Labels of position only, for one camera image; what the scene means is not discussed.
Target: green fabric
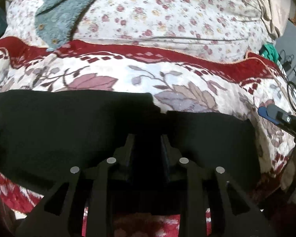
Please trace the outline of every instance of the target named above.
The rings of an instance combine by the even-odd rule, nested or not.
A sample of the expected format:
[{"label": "green fabric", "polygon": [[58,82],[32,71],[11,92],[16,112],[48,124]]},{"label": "green fabric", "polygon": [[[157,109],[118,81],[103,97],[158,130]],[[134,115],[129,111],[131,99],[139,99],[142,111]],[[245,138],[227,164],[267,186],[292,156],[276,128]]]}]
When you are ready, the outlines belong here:
[{"label": "green fabric", "polygon": [[44,0],[35,15],[36,33],[54,51],[70,41],[80,16],[94,0]]},{"label": "green fabric", "polygon": [[270,43],[266,43],[263,45],[262,49],[260,50],[260,55],[264,58],[269,59],[270,61],[273,61],[274,63],[277,63],[278,61],[278,52],[275,49],[274,45]]}]

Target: metal screw head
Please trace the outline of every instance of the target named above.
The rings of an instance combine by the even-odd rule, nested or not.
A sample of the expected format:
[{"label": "metal screw head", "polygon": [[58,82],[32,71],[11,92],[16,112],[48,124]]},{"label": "metal screw head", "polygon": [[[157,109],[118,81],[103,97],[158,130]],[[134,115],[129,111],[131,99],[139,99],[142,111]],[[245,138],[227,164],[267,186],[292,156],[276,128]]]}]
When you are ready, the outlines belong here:
[{"label": "metal screw head", "polygon": [[182,164],[187,164],[188,163],[188,159],[187,158],[180,158],[179,161]]},{"label": "metal screw head", "polygon": [[216,167],[216,171],[217,171],[217,173],[222,174],[225,172],[225,169],[222,166],[218,166],[218,167]]},{"label": "metal screw head", "polygon": [[80,170],[80,168],[78,168],[77,166],[73,166],[73,167],[70,169],[70,172],[71,172],[72,174],[76,174],[76,173],[79,172],[79,170]]},{"label": "metal screw head", "polygon": [[114,163],[116,162],[116,158],[113,158],[113,157],[108,158],[108,159],[106,160],[106,162],[109,163],[109,164],[114,164]]}]

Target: floral bedsheet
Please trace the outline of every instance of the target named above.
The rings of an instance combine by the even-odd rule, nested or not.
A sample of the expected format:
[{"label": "floral bedsheet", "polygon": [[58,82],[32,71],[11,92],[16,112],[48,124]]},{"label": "floral bedsheet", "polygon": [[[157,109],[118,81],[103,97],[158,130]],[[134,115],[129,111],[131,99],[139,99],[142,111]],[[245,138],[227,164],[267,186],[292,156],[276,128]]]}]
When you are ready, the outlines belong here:
[{"label": "floral bedsheet", "polygon": [[[277,66],[254,53],[235,63],[217,63],[161,48],[81,40],[48,53],[45,48],[6,37],[0,40],[0,92],[10,89],[149,92],[163,112],[217,111],[250,119],[256,129],[262,173],[278,174],[294,147],[292,136],[257,114],[259,106],[270,103],[288,112],[292,110]],[[10,208],[23,213],[30,212],[42,198],[2,174],[0,196]],[[143,220],[141,215],[135,218]],[[160,227],[158,236],[177,236],[179,216],[154,217],[152,221]],[[139,231],[127,228],[123,224],[128,222],[126,219],[116,222],[116,236],[132,236]],[[207,222],[209,232],[210,218]]]},{"label": "floral bedsheet", "polygon": [[[35,32],[43,0],[13,0],[8,28],[29,45],[48,47]],[[237,61],[272,42],[257,0],[95,0],[73,39],[97,44],[135,44],[184,52],[212,61]]]}]

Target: white floral fabric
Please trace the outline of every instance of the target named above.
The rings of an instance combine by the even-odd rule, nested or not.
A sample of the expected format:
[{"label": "white floral fabric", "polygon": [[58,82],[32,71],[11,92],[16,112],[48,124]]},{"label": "white floral fabric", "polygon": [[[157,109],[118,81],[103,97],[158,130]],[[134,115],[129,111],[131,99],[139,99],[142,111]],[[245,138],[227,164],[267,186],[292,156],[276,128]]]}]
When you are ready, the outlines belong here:
[{"label": "white floral fabric", "polygon": [[[29,45],[48,47],[34,27],[43,0],[13,0],[8,28]],[[176,50],[212,61],[237,61],[271,42],[257,0],[95,0],[73,39]]]},{"label": "white floral fabric", "polygon": [[[277,66],[254,53],[248,53],[247,58],[239,62],[215,63],[160,48],[99,45],[81,40],[73,40],[48,53],[45,48],[7,37],[0,39],[0,92],[11,89],[149,92],[162,112],[220,112],[250,119],[256,130],[261,172],[273,175],[280,173],[294,147],[291,135],[257,113],[260,106],[273,103],[295,114]],[[0,196],[10,208],[23,213],[29,213],[42,198],[1,173]],[[154,222],[148,222],[144,236],[154,237],[157,233],[177,236],[179,215],[154,220],[159,221],[158,229],[152,227]],[[175,227],[167,223],[169,220],[175,221]],[[131,237],[141,231],[142,224],[138,223],[138,228],[128,227],[128,223],[122,225],[115,224],[117,233]],[[207,233],[210,232],[209,220]]]}]

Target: power adapter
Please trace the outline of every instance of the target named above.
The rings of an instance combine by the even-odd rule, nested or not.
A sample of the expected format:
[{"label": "power adapter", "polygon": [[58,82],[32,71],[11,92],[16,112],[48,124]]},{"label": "power adapter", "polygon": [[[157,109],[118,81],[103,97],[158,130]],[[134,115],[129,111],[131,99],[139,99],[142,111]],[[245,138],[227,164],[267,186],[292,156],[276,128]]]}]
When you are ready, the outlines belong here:
[{"label": "power adapter", "polygon": [[285,72],[289,71],[292,68],[292,62],[291,61],[285,61],[282,65]]},{"label": "power adapter", "polygon": [[278,61],[281,62],[282,61],[282,56],[280,54],[278,54]]}]

